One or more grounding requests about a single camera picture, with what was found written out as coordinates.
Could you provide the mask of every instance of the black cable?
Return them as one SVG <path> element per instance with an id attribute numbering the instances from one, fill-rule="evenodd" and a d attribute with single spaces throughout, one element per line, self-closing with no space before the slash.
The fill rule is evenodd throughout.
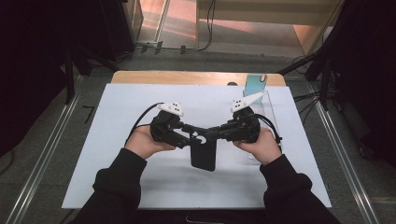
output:
<path id="1" fill-rule="evenodd" d="M 308 105 L 306 105 L 302 110 L 300 110 L 298 113 L 301 115 L 309 106 L 311 106 L 316 100 L 318 100 L 318 97 L 311 101 Z"/>
<path id="2" fill-rule="evenodd" d="M 132 52 L 129 52 L 129 53 L 126 53 L 126 54 L 124 54 L 123 55 L 123 58 L 121 59 L 121 60 L 119 60 L 116 64 L 119 64 L 119 63 L 122 63 L 125 59 L 127 59 L 131 54 L 134 54 L 134 53 L 136 53 L 136 52 L 138 52 L 138 51 L 140 51 L 140 50 L 142 50 L 143 48 L 139 48 L 139 49 L 135 49 L 134 51 L 132 51 Z M 91 67 L 94 67 L 94 68 L 97 68 L 97 67 L 104 67 L 104 65 L 101 65 L 101 64 L 92 64 L 92 63 L 90 63 L 90 65 L 91 65 Z"/>
<path id="3" fill-rule="evenodd" d="M 207 16 L 206 16 L 206 24 L 207 24 L 207 29 L 209 31 L 209 40 L 206 43 L 206 46 L 204 46 L 202 49 L 176 49 L 176 48 L 163 48 L 163 47 L 152 47 L 148 45 L 139 45 L 140 47 L 143 48 L 148 48 L 148 49 L 170 49 L 170 50 L 191 50 L 191 51 L 202 51 L 206 50 L 211 44 L 212 44 L 212 38 L 213 38 L 213 20 L 215 17 L 215 9 L 216 9 L 216 0 L 212 0 L 209 6 L 209 10 L 207 11 Z"/>
<path id="4" fill-rule="evenodd" d="M 147 109 L 145 110 L 145 112 L 143 112 L 142 115 L 140 115 L 139 119 L 137 119 L 137 121 L 134 123 L 134 127 L 132 128 L 131 132 L 129 133 L 128 138 L 126 139 L 126 141 L 128 141 L 128 139 L 131 137 L 132 133 L 134 132 L 134 130 L 135 130 L 137 127 L 142 126 L 142 125 L 137 126 L 137 125 L 139 124 L 140 120 L 141 120 L 143 117 L 145 117 L 146 114 L 147 114 L 152 108 L 154 108 L 154 107 L 156 107 L 157 105 L 160 105 L 160 104 L 163 104 L 163 103 L 157 103 L 157 104 L 155 104 L 155 105 L 151 105 L 149 108 L 147 108 Z"/>
<path id="5" fill-rule="evenodd" d="M 311 108 L 309 108 L 308 112 L 306 112 L 306 114 L 305 114 L 305 117 L 304 117 L 304 120 L 303 120 L 303 126 L 305 125 L 305 121 L 306 121 L 306 118 L 308 117 L 309 113 L 311 112 L 311 110 L 314 108 L 314 106 L 315 106 L 318 102 L 319 102 L 319 98 L 312 101 Z"/>
<path id="6" fill-rule="evenodd" d="M 9 167 L 11 167 L 12 164 L 14 163 L 14 160 L 15 160 L 15 153 L 14 153 L 13 150 L 11 150 L 9 153 L 10 153 L 10 155 L 11 155 L 11 159 L 9 160 L 8 165 L 7 165 L 2 171 L 0 171 L 0 175 L 3 175 L 3 174 L 9 169 Z"/>
<path id="7" fill-rule="evenodd" d="M 309 98 L 309 97 L 312 97 L 312 96 L 318 96 L 318 94 L 319 94 L 318 91 L 314 91 L 314 92 L 308 93 L 306 95 L 294 96 L 293 100 L 294 100 L 294 102 L 298 102 L 298 101 L 301 101 L 303 99 L 306 99 L 306 98 Z"/>
<path id="8" fill-rule="evenodd" d="M 280 141 L 282 140 L 282 137 L 280 137 L 279 134 L 277 133 L 276 127 L 273 124 L 273 122 L 271 122 L 271 120 L 269 120 L 268 118 L 266 118 L 265 116 L 263 116 L 261 114 L 248 115 L 248 117 L 255 117 L 255 118 L 262 120 L 264 123 L 266 123 L 268 125 L 268 127 L 270 127 L 274 131 L 274 136 L 275 136 L 276 142 L 278 144 L 280 143 Z"/>
<path id="9" fill-rule="evenodd" d="M 304 59 L 305 59 L 305 55 L 298 56 L 298 57 L 296 57 L 296 58 L 293 59 L 293 61 L 291 62 L 291 64 L 294 64 L 294 62 L 295 62 L 297 59 L 301 58 L 301 57 L 304 57 Z M 297 70 L 297 68 L 294 69 L 294 71 L 298 72 L 298 73 L 301 74 L 301 75 L 305 75 L 305 73 L 300 72 L 299 70 Z"/>
<path id="10" fill-rule="evenodd" d="M 143 126 L 148 126 L 148 125 L 150 125 L 150 124 L 140 124 L 140 125 L 137 125 L 137 126 L 136 126 L 136 129 L 137 129 L 137 128 L 140 128 L 140 127 L 143 127 Z"/>
<path id="11" fill-rule="evenodd" d="M 210 8 L 212 8 L 212 18 L 209 26 L 209 14 L 210 14 Z M 206 43 L 206 46 L 202 49 L 198 49 L 199 51 L 206 50 L 209 48 L 209 46 L 212 44 L 212 36 L 213 36 L 213 18 L 215 17 L 215 10 L 216 10 L 216 0 L 212 0 L 212 3 L 210 4 L 209 10 L 207 11 L 207 16 L 206 16 L 206 24 L 207 24 L 207 30 L 209 31 L 209 40 Z"/>

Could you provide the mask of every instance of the person's left hand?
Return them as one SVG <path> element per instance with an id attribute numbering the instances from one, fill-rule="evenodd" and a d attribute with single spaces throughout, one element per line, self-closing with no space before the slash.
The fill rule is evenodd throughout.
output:
<path id="1" fill-rule="evenodd" d="M 156 152 L 174 150 L 176 147 L 164 142 L 154 141 L 149 131 L 149 125 L 146 125 L 140 126 L 134 130 L 125 144 L 125 148 L 131 150 L 145 160 Z"/>

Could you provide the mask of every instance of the metal frame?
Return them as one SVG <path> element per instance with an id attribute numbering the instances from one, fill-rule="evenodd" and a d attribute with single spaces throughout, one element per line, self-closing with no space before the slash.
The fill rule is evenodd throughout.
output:
<path id="1" fill-rule="evenodd" d="M 311 92 L 318 91 L 317 88 L 310 82 L 308 82 L 308 89 Z M 353 193 L 356 204 L 361 210 L 361 216 L 363 217 L 364 222 L 380 223 L 371 204 L 371 201 L 366 193 L 366 190 L 364 189 L 364 186 L 361 183 L 358 174 L 355 171 L 355 168 L 353 167 L 353 164 L 347 155 L 347 151 L 344 148 L 341 138 L 334 127 L 332 117 L 330 116 L 328 111 L 325 111 L 324 107 L 321 104 L 317 104 L 316 107 L 323 122 L 323 125 L 326 129 L 326 132 L 329 135 L 330 141 L 332 142 L 332 147 L 334 149 L 335 155 L 337 156 L 341 168 L 344 171 L 346 181 L 348 182 L 349 187 Z"/>
<path id="2" fill-rule="evenodd" d="M 70 104 L 64 106 L 64 110 L 62 111 L 61 116 L 58 118 L 58 121 L 53 128 L 52 133 L 49 136 L 49 140 L 44 146 L 44 149 L 38 158 L 37 163 L 35 164 L 35 168 L 25 182 L 21 193 L 18 196 L 18 200 L 16 201 L 6 223 L 22 222 L 29 204 L 35 196 L 38 185 L 40 184 L 40 181 L 47 170 L 50 159 L 52 158 L 52 155 L 58 146 L 59 140 L 61 139 L 64 132 L 64 128 L 73 114 L 80 95 L 80 89 L 84 84 L 84 80 L 85 78 L 83 76 L 78 76 L 78 79 L 76 80 L 76 95 Z"/>

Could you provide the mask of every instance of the white paper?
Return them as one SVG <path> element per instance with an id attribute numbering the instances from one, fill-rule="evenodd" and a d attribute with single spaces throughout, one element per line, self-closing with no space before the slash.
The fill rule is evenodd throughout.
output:
<path id="1" fill-rule="evenodd" d="M 311 178 L 313 193 L 331 207 L 289 88 L 266 89 L 283 137 L 283 152 L 297 172 Z M 242 97 L 242 91 L 237 86 L 107 84 L 63 208 L 81 208 L 87 202 L 97 171 L 113 162 L 135 121 L 149 106 L 178 102 L 184 111 L 181 121 L 208 128 L 232 118 L 233 99 Z M 140 124 L 150 123 L 158 112 L 152 109 Z M 260 164 L 225 140 L 218 141 L 217 150 L 214 172 L 191 167 L 189 147 L 153 155 L 142 175 L 139 208 L 263 208 L 267 187 Z"/>

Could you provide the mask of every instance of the wooden surface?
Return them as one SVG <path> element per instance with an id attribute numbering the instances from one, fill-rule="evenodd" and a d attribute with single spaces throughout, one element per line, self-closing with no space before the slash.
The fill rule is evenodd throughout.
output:
<path id="1" fill-rule="evenodd" d="M 248 73 L 178 72 L 178 71 L 119 71 L 111 83 L 227 85 L 235 82 L 245 86 Z M 280 74 L 268 74 L 268 86 L 286 86 Z"/>

